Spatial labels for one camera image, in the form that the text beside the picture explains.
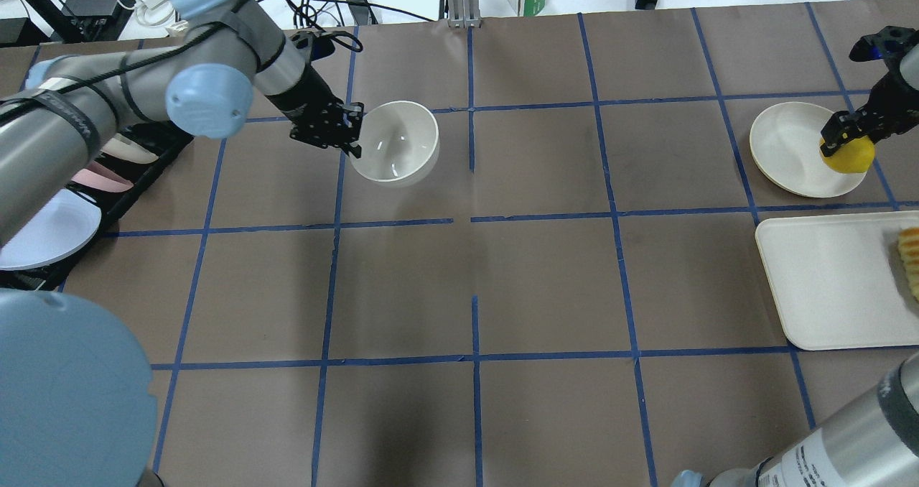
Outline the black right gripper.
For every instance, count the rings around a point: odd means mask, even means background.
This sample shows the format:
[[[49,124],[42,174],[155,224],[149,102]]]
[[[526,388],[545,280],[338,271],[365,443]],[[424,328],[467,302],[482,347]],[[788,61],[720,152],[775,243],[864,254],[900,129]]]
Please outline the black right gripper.
[[[856,111],[832,113],[821,128],[821,150],[840,150],[857,138],[873,143],[916,127],[916,88],[900,78],[882,78]]]

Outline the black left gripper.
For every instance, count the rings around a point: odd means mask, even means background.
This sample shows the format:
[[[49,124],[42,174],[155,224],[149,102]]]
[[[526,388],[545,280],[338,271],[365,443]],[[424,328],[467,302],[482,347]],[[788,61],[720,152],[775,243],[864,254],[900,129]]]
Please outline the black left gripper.
[[[306,104],[290,113],[290,138],[318,149],[339,149],[349,159],[361,159],[363,149],[358,140],[363,119],[362,102]]]

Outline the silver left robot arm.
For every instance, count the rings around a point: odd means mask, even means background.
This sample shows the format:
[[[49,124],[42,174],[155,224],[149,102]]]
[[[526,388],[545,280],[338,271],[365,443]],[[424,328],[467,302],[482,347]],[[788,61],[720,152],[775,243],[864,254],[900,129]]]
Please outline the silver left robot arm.
[[[171,2],[188,21],[180,46],[40,62],[32,88],[3,99],[3,244],[119,131],[170,121],[230,138],[255,92],[292,122],[292,138],[361,157],[363,104],[336,97],[312,67],[313,33],[296,45],[256,0]]]

